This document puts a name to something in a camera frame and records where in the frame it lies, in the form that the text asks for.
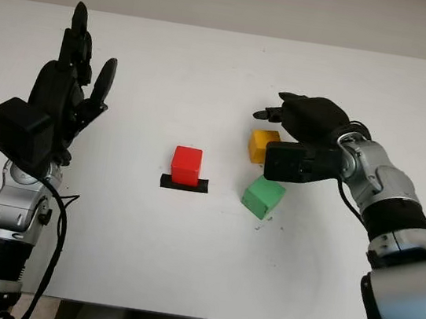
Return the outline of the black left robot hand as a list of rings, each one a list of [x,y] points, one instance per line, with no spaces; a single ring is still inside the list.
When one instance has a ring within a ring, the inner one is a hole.
[[[108,109],[105,98],[114,82],[118,60],[111,58],[102,67],[93,91],[85,97],[83,87],[90,84],[92,37],[88,32],[88,10],[78,2],[71,27],[64,30],[57,60],[43,66],[28,102],[53,121],[52,161],[65,167],[72,160],[68,148],[74,138]]]

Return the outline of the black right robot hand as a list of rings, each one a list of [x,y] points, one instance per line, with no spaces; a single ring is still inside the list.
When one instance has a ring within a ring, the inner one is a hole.
[[[257,120],[280,123],[298,142],[326,141],[333,131],[351,124],[349,116],[333,101],[280,92],[282,105],[253,113]]]

